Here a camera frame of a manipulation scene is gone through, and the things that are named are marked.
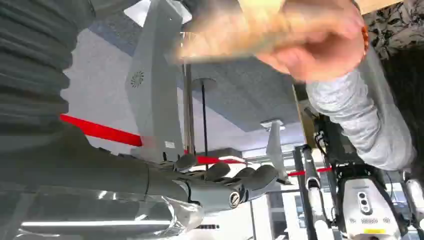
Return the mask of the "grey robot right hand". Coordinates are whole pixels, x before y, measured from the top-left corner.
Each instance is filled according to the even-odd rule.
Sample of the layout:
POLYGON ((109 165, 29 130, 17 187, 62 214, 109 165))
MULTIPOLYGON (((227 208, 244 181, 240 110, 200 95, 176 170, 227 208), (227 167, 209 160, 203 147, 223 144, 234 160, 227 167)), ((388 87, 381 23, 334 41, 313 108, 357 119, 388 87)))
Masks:
POLYGON ((90 197, 106 191, 124 201, 163 196, 212 212, 262 196, 277 178, 266 165, 227 182, 200 179, 97 149, 74 128, 52 134, 0 131, 0 184, 17 190, 90 197))

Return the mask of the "person's left hand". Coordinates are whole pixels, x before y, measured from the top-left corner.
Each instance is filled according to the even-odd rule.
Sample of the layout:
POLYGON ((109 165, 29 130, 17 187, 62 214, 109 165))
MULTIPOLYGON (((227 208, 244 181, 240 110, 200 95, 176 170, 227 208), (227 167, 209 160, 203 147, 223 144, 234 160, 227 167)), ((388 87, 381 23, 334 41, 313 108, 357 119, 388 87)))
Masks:
POLYGON ((353 71, 365 55, 364 19, 351 0, 316 0, 338 10, 334 26, 305 32, 304 44, 277 48, 256 58, 301 82, 330 81, 353 71))

